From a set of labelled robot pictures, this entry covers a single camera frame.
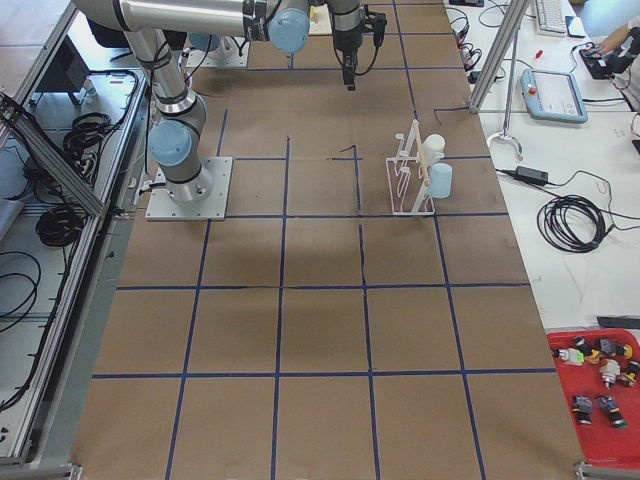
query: keyboard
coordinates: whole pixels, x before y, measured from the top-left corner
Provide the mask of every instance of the keyboard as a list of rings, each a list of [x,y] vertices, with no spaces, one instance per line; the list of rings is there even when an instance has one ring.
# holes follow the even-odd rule
[[[540,35],[564,37],[567,25],[562,14],[561,0],[535,0],[536,31]]]

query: light blue tablet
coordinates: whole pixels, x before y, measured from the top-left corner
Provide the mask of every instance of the light blue tablet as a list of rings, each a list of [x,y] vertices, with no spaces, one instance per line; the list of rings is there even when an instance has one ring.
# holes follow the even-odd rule
[[[587,111],[572,74],[527,68],[520,83],[524,103],[533,118],[567,123],[587,121]]]

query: person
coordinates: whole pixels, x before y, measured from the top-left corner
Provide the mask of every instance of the person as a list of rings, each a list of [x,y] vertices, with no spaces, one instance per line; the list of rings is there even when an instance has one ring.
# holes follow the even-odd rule
[[[597,46],[598,53],[606,55],[621,46],[629,38],[629,32],[634,27],[640,27],[640,15],[633,17],[605,38]],[[627,97],[633,109],[636,112],[640,111],[640,60],[636,59],[625,73],[616,75],[614,83]]]

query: blue joint cap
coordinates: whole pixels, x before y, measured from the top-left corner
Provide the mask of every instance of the blue joint cap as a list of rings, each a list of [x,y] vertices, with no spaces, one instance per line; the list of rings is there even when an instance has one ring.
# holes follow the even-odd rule
[[[207,45],[209,46],[209,51],[213,52],[220,45],[220,36],[219,35],[206,35],[204,33],[189,33],[189,43],[192,47],[195,47],[197,50],[206,52]]]
[[[280,10],[269,22],[271,43],[284,53],[296,53],[307,43],[309,15],[297,8]]]
[[[189,129],[175,120],[165,120],[149,133],[149,148],[163,167],[180,165],[189,156],[193,140]]]

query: red tray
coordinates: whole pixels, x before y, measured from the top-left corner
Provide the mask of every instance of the red tray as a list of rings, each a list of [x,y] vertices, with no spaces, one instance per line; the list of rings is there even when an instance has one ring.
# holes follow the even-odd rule
[[[600,338],[610,338],[618,343],[631,345],[632,358],[636,361],[640,360],[638,341],[623,329],[549,333],[547,340],[551,348],[568,348],[574,347],[572,340],[577,335],[592,344]],[[616,358],[616,360],[622,369],[626,367],[627,360],[623,358]],[[595,401],[591,425],[578,425],[572,413],[578,440],[587,462],[604,468],[640,469],[640,381],[630,388],[616,384],[611,390],[607,390],[600,379],[598,365],[585,362],[578,367],[567,365],[559,359],[555,359],[555,363],[569,411],[571,411],[571,398],[574,395],[585,395],[594,401],[598,395],[608,394],[615,399],[620,407],[620,413],[629,424],[624,429],[613,428],[606,415],[597,408]]]

